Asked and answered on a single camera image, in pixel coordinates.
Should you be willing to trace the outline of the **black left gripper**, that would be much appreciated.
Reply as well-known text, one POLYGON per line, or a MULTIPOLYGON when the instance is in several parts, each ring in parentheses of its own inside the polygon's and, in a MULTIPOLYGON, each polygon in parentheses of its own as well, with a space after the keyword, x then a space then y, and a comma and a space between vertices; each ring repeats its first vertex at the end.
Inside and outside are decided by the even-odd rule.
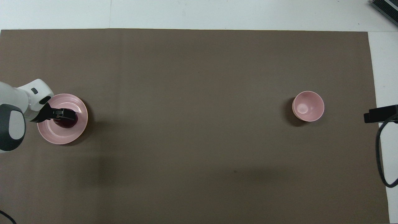
POLYGON ((51 108, 50 104, 46 103, 31 122, 41 123, 50 119, 75 121, 76 112, 68 108, 51 108))

